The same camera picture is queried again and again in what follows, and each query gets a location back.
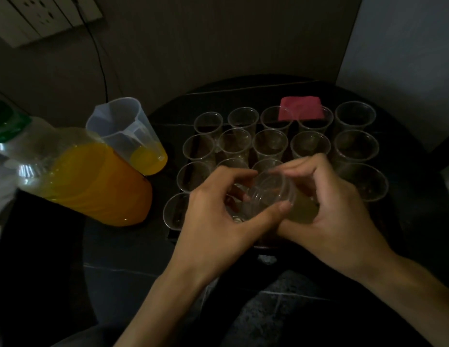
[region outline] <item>orange juice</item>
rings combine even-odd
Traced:
[[[155,143],[160,151],[160,157],[157,151],[152,147],[138,147],[129,158],[129,162],[137,171],[143,175],[153,175],[163,169],[167,164],[168,156],[160,142]]]
[[[152,203],[152,186],[100,142],[77,145],[54,162],[39,196],[113,226],[143,221]]]

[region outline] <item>forearm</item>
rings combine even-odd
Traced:
[[[114,347],[162,346],[201,292],[202,283],[167,268]]]
[[[396,256],[382,274],[362,284],[435,347],[449,346],[449,289],[425,268]]]

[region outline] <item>pink sponge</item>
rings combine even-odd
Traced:
[[[279,111],[278,120],[309,120],[323,119],[324,113],[321,108],[321,100],[315,96],[287,96],[281,99],[281,106],[287,107],[293,117],[285,110]]]

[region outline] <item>hand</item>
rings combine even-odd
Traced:
[[[277,170],[293,178],[305,193],[315,192],[320,203],[312,224],[284,220],[279,235],[360,282],[374,278],[396,257],[374,226],[355,186],[334,173],[326,155],[292,160]]]
[[[251,186],[257,171],[218,167],[191,192],[183,228],[167,270],[191,274],[207,285],[229,268],[266,231],[289,212],[288,201],[268,207],[256,217],[234,223],[225,208],[227,194],[246,201],[234,183]]]

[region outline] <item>wall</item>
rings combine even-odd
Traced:
[[[337,85],[435,148],[449,135],[449,0],[363,0]]]
[[[239,75],[334,82],[361,0],[96,0],[91,25],[109,97],[147,113],[195,87]],[[32,115],[83,126],[104,91],[83,27],[20,49],[0,39],[0,90]]]

